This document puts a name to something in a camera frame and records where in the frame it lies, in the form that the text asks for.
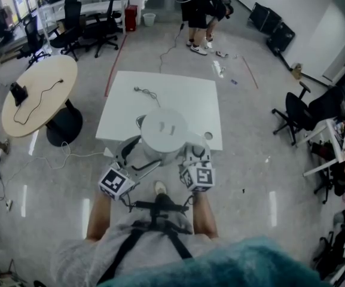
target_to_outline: gray floor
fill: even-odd
[[[238,16],[220,23],[213,42],[213,49],[228,53],[228,58],[190,52],[185,45],[188,33],[185,28],[177,47],[164,56],[162,73],[216,81],[224,150],[213,155],[217,186],[208,196],[220,236],[236,242],[267,235],[293,258],[309,264],[318,239],[332,228],[333,214],[345,205],[333,194],[326,205],[321,203],[322,191],[313,195],[317,177],[302,177],[305,170],[315,165],[306,146],[291,147],[285,130],[272,135],[280,121],[271,114],[271,109],[284,109],[286,93],[299,94],[301,88],[266,48],[263,37],[245,26],[248,16],[243,8],[236,12]],[[173,45],[178,29],[179,22],[158,22],[152,28],[139,26],[136,32],[128,34],[113,76],[118,70],[158,72],[159,55]],[[73,153],[103,151],[103,143],[94,137],[117,54],[110,47],[105,47],[98,59],[94,59],[93,50],[78,52],[78,78],[70,99],[82,112],[84,125],[70,145]],[[258,88],[242,57],[251,68]],[[0,68],[4,82],[16,80],[25,66],[25,60],[4,64]],[[216,66],[225,67],[222,77]],[[325,92],[311,81],[304,82],[312,90],[305,96],[306,102]],[[7,88],[0,89],[0,112],[7,92]],[[4,137],[0,121],[0,138]],[[51,254],[61,240],[84,237],[97,180],[108,160],[101,155],[70,157],[60,170],[50,170],[44,160],[35,160],[8,181],[35,157],[47,157],[53,166],[63,163],[61,149],[49,144],[45,128],[39,130],[36,139],[35,135],[12,139],[10,155],[0,165],[6,196],[13,200],[8,213],[0,202],[0,267],[6,270],[10,258],[14,258],[18,274],[28,282],[38,279],[47,286],[55,286],[48,272]],[[175,172],[170,167],[149,176],[132,193],[133,200],[135,197],[152,200],[152,180],[161,179],[172,199],[183,202],[188,192]],[[125,211],[123,205],[114,203],[113,223]]]

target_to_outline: white sneaker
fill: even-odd
[[[207,55],[207,51],[201,48],[201,46],[194,47],[194,45],[191,46],[191,51],[196,52],[201,55]]]
[[[155,192],[156,192],[156,195],[167,194],[167,188],[162,181],[155,182]]]

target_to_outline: black strap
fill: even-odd
[[[165,228],[162,228],[162,229],[157,228],[155,230],[161,231],[162,233],[168,236],[168,238],[171,240],[173,246],[178,251],[178,254],[180,255],[182,259],[192,258],[192,255],[190,254],[188,249],[184,246],[184,244],[179,239],[177,232],[173,230],[174,227],[177,227],[177,226],[170,221],[166,221]],[[129,237],[121,244],[119,251],[116,254],[114,261],[110,265],[109,269],[107,269],[105,274],[103,274],[103,276],[98,281],[97,283],[98,285],[103,282],[106,282],[107,280],[111,280],[114,278],[115,271],[118,268],[119,264],[122,262],[124,256],[130,250],[132,250],[132,248],[135,246],[135,244],[138,242],[139,238],[144,234],[144,232],[145,232],[144,230],[140,230],[138,228],[134,228],[131,231],[131,234],[129,235]]]
[[[137,228],[131,231],[131,235],[129,235],[129,237],[122,243],[117,255],[114,258],[114,261],[110,265],[109,269],[107,269],[105,274],[103,274],[103,276],[100,278],[98,284],[114,278],[115,271],[118,268],[120,262],[122,262],[122,259],[128,253],[128,251],[130,251],[138,242],[139,238],[141,237],[141,235],[143,235],[143,233],[144,231],[138,230]]]

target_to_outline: red container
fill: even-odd
[[[126,31],[136,30],[136,16],[138,15],[138,7],[136,5],[129,5],[125,10],[126,15]]]

